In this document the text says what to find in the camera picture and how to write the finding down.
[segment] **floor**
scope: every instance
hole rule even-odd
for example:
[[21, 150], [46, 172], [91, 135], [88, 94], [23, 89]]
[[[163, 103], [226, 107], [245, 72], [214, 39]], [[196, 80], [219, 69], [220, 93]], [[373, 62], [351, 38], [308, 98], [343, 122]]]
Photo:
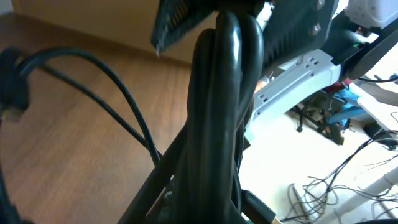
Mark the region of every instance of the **floor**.
[[[0, 17], [0, 30], [0, 49], [13, 45], [35, 52], [71, 45], [98, 55], [130, 89], [159, 151], [183, 126], [189, 65], [13, 15]], [[50, 64], [90, 87], [138, 129], [122, 94], [100, 71], [70, 57]], [[19, 123], [4, 123], [0, 132], [11, 200], [23, 217], [37, 223], [116, 223], [153, 168], [148, 152], [86, 96], [40, 71], [29, 81], [30, 108]], [[346, 144], [337, 146], [308, 126], [296, 132], [296, 125], [285, 115], [264, 128], [241, 166], [242, 188], [279, 218], [290, 209], [291, 183], [327, 175], [368, 138], [356, 123], [356, 132], [348, 131]], [[380, 145], [373, 150], [385, 151]], [[368, 154], [362, 159], [378, 162]]]

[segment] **cable connector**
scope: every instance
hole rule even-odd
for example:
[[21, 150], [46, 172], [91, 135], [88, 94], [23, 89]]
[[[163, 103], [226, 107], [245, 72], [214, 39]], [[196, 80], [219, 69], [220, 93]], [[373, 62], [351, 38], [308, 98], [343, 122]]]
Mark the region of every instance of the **cable connector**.
[[18, 121], [29, 106], [29, 87], [24, 77], [16, 74], [20, 52], [8, 48], [0, 53], [0, 118]]

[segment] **wooden panel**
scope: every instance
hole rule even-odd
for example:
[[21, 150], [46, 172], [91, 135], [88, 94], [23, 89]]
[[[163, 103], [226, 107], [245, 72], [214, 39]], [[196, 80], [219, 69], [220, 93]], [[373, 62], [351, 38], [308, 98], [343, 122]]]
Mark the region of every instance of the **wooden panel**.
[[[23, 17], [0, 17], [0, 50], [33, 52], [74, 45], [94, 52], [131, 91], [161, 152], [183, 126], [190, 67]], [[122, 94], [97, 68], [72, 57], [50, 62], [137, 122]], [[4, 122], [0, 155], [11, 200], [35, 223], [116, 223], [153, 164], [110, 115], [66, 84], [36, 71], [31, 105], [19, 123]]]
[[[154, 53], [150, 35], [159, 0], [19, 0], [21, 13]], [[213, 14], [163, 55], [191, 62], [199, 33], [215, 26]]]

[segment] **white floor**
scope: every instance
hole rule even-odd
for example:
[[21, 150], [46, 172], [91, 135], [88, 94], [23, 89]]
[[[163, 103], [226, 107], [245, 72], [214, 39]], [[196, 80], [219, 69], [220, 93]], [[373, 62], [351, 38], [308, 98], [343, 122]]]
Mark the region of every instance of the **white floor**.
[[[271, 125], [264, 127], [264, 132], [257, 136], [252, 146], [244, 152], [239, 173], [242, 189], [256, 194], [276, 212], [279, 219], [283, 219], [290, 210], [290, 203], [287, 200], [287, 189], [290, 184], [308, 184], [311, 180], [307, 176], [324, 178], [369, 139], [361, 129], [362, 124], [358, 122], [353, 122], [355, 132], [346, 131], [344, 146], [337, 146], [306, 125], [303, 131], [298, 133], [295, 129], [297, 125], [296, 119], [285, 114]], [[395, 154], [396, 152], [387, 151], [380, 144], [374, 143], [361, 151], [346, 166], [336, 183], [350, 187], [360, 185], [364, 188], [388, 172], [383, 169], [391, 169], [383, 166], [382, 169], [374, 169], [376, 170], [374, 173], [367, 171], [366, 175], [362, 175], [360, 173], [369, 168], [364, 164], [380, 162]], [[340, 190], [337, 193], [341, 201], [352, 196], [352, 192], [347, 190]], [[342, 217], [343, 224], [357, 223], [363, 218], [371, 220], [370, 211], [370, 205], [363, 205], [358, 211]], [[382, 210], [376, 207], [376, 216], [381, 212]]]

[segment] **white wall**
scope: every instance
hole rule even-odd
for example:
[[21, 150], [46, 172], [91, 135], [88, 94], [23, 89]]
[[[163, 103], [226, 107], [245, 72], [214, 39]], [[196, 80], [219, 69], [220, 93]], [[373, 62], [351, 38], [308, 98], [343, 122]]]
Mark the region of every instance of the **white wall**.
[[12, 11], [11, 0], [0, 0], [0, 15]]

